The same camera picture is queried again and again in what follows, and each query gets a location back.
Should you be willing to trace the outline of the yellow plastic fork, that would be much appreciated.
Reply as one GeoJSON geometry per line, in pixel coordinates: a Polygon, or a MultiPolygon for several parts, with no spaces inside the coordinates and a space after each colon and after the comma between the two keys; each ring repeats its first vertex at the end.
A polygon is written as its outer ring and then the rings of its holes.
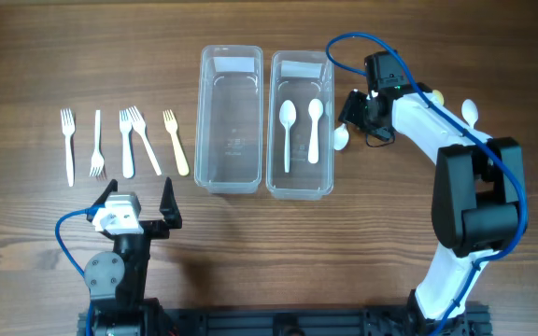
{"type": "Polygon", "coordinates": [[[178,137],[177,119],[171,109],[163,111],[163,121],[165,129],[168,131],[172,139],[177,171],[180,175],[186,176],[190,173],[190,168],[178,137]]]}

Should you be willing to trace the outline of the white spoon thin handle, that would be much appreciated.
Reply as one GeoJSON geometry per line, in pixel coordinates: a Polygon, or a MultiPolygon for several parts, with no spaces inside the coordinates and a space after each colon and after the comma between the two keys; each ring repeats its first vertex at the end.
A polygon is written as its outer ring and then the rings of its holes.
{"type": "Polygon", "coordinates": [[[279,110],[279,121],[285,130],[284,139],[284,172],[290,171],[290,128],[296,120],[296,108],[291,100],[283,102],[279,110]]]}

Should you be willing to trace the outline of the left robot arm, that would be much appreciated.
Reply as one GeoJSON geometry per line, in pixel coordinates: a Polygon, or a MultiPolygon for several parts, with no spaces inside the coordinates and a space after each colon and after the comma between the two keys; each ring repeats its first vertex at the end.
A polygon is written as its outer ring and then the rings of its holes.
{"type": "Polygon", "coordinates": [[[160,302],[145,297],[150,246],[182,227],[172,180],[166,178],[161,219],[141,220],[135,193],[119,193],[113,179],[87,212],[95,230],[113,249],[93,256],[84,269],[90,308],[84,335],[178,335],[178,326],[160,302]]]}

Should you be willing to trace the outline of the white spoon wide handle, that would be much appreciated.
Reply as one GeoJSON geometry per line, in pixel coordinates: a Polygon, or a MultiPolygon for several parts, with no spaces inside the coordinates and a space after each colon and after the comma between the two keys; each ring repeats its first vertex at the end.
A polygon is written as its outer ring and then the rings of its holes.
{"type": "Polygon", "coordinates": [[[311,133],[307,159],[315,164],[319,161],[319,119],[323,115],[324,107],[320,99],[313,99],[308,106],[308,114],[311,118],[311,133]]]}

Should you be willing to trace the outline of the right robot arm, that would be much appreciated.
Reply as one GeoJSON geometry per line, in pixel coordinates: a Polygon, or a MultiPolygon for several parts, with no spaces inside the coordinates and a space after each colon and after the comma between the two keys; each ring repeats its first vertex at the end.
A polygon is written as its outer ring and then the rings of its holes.
{"type": "Polygon", "coordinates": [[[456,332],[475,321],[466,299],[484,268],[517,245],[528,209],[520,145],[473,130],[434,91],[411,85],[353,90],[339,116],[386,142],[399,133],[435,165],[432,226],[438,246],[401,310],[407,335],[456,332]]]}

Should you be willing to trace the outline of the yellow plastic spoon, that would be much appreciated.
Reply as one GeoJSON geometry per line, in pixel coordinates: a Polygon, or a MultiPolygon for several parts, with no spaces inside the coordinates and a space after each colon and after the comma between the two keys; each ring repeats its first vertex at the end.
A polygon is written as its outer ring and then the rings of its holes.
{"type": "Polygon", "coordinates": [[[440,104],[440,105],[444,105],[445,104],[445,99],[444,99],[444,96],[443,94],[438,91],[438,90],[433,90],[432,91],[432,94],[433,96],[435,97],[436,101],[440,104]]]}

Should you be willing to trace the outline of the white spoon slanted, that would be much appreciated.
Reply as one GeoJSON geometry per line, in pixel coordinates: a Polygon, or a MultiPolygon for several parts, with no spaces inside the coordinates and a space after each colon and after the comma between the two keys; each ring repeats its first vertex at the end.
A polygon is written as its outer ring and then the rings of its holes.
{"type": "Polygon", "coordinates": [[[340,122],[340,126],[337,127],[333,134],[334,134],[334,142],[333,142],[333,148],[336,150],[336,151],[340,151],[342,149],[344,149],[348,142],[349,142],[349,132],[347,130],[347,117],[348,117],[348,114],[350,112],[350,109],[353,107],[353,105],[355,104],[355,99],[356,99],[356,96],[357,96],[357,93],[358,93],[358,90],[357,89],[354,89],[352,90],[346,101],[345,101],[345,104],[342,108],[342,111],[338,117],[338,121],[340,122]]]}

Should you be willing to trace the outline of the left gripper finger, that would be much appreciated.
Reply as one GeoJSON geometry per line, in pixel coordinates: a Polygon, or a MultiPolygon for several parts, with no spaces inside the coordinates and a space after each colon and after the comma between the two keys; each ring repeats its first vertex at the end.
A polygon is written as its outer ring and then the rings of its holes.
{"type": "Polygon", "coordinates": [[[111,179],[110,182],[108,183],[107,187],[103,191],[103,193],[92,204],[92,207],[103,206],[105,204],[107,198],[109,197],[109,195],[112,192],[117,192],[117,191],[118,191],[118,181],[116,179],[111,179]]]}
{"type": "Polygon", "coordinates": [[[182,228],[182,217],[177,206],[173,184],[170,177],[165,179],[159,210],[163,215],[163,221],[166,223],[169,229],[182,228]]]}

